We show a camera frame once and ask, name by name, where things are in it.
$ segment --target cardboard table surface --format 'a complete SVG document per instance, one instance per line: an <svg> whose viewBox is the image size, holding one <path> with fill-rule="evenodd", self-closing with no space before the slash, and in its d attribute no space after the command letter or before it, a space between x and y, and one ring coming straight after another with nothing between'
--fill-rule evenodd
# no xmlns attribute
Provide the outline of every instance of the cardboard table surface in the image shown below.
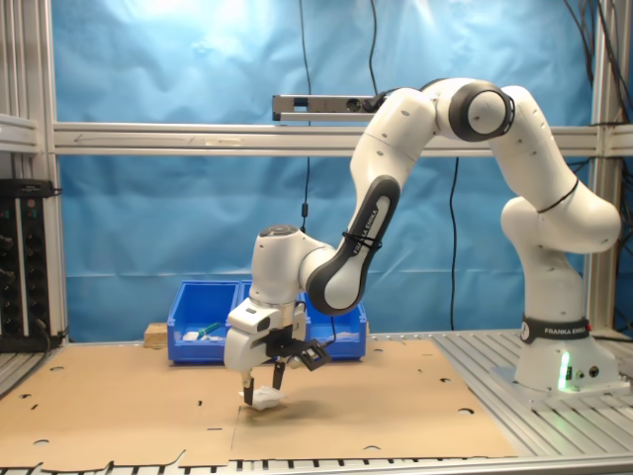
<svg viewBox="0 0 633 475"><path fill-rule="evenodd" d="M256 368L255 387L272 371ZM70 346L0 400L0 466L515 454L430 341L373 342L363 362L287 370L273 410L244 407L240 389L237 373L171 365L166 349Z"/></svg>

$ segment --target blue backdrop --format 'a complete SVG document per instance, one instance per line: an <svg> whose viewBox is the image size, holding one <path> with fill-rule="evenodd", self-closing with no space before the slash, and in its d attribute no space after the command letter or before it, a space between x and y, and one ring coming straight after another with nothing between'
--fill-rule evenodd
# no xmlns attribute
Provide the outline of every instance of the blue backdrop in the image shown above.
<svg viewBox="0 0 633 475"><path fill-rule="evenodd" d="M314 94L372 94L369 0L306 0ZM377 0L381 90L469 76L527 87L550 125L589 122L580 36L563 2ZM273 94L306 94L298 0L53 0L60 121L269 124ZM299 224L302 157L60 158L70 335L134 339L183 279L248 278L257 232ZM448 328L454 159L421 160L364 298L374 332ZM313 158L308 232L338 243L348 158ZM518 258L499 216L512 193L465 158L455 195L458 329L517 328ZM582 259L575 258L580 268Z"/></svg>

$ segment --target metal grating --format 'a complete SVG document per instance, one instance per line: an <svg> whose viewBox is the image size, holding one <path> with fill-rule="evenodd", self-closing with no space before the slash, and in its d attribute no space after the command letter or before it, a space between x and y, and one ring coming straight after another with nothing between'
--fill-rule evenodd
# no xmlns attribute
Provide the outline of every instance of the metal grating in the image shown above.
<svg viewBox="0 0 633 475"><path fill-rule="evenodd" d="M529 411L493 379L491 369L513 366L521 341L515 331L373 334L373 340L431 339L499 424L518 453L507 459L371 459L232 461L226 467L183 469L168 466L114 467L71 475L208 475L266 472L299 475L333 472L466 473L624 473L633 472L633 396L586 398ZM605 342L623 364L633 364L633 344ZM8 363L22 367L31 355L0 355L0 387ZM39 468L0 469L0 475L38 475Z"/></svg>
<svg viewBox="0 0 633 475"><path fill-rule="evenodd" d="M0 398L41 359L41 353L0 353Z"/></svg>

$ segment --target blue plastic bin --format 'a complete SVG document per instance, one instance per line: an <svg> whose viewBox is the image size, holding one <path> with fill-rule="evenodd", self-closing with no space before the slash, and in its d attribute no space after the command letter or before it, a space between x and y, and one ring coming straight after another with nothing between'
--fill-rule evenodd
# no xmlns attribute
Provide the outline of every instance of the blue plastic bin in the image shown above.
<svg viewBox="0 0 633 475"><path fill-rule="evenodd" d="M313 307L308 294L304 294L308 314L308 339L316 338L323 343L333 338L331 318ZM327 347L335 360L360 359L365 356L367 345L367 314L360 302L354 310L334 317L336 343Z"/></svg>
<svg viewBox="0 0 633 475"><path fill-rule="evenodd" d="M184 281L167 320L167 349L174 363L222 363L225 357L226 319L237 305L239 282ZM213 323L222 326L210 336L218 340L183 341Z"/></svg>

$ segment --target green object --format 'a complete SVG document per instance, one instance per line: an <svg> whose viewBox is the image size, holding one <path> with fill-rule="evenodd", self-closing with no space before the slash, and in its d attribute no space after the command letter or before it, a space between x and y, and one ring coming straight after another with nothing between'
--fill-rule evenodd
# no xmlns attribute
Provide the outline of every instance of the green object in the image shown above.
<svg viewBox="0 0 633 475"><path fill-rule="evenodd" d="M222 326L222 324L219 324L218 322L215 322L214 324L210 324L205 329L198 330L198 338L202 338L205 334L209 334L213 330L217 330L221 326Z"/></svg>

